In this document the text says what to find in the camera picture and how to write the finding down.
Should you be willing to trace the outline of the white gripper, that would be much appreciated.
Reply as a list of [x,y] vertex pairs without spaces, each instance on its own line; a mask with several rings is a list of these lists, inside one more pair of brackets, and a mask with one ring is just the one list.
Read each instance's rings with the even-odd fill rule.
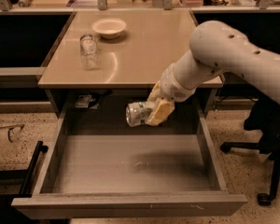
[[155,102],[147,119],[147,125],[158,126],[166,121],[175,110],[175,102],[184,102],[196,92],[196,89],[186,89],[177,81],[174,75],[174,66],[172,63],[165,69],[161,74],[160,82],[154,85],[147,98],[149,102]]

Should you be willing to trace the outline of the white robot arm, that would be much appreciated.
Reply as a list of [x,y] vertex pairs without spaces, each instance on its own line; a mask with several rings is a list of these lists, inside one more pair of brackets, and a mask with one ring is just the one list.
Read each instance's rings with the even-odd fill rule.
[[231,72],[280,105],[280,54],[261,49],[221,21],[206,21],[191,33],[189,50],[161,74],[148,100],[147,123],[167,120],[175,103],[187,100],[205,81]]

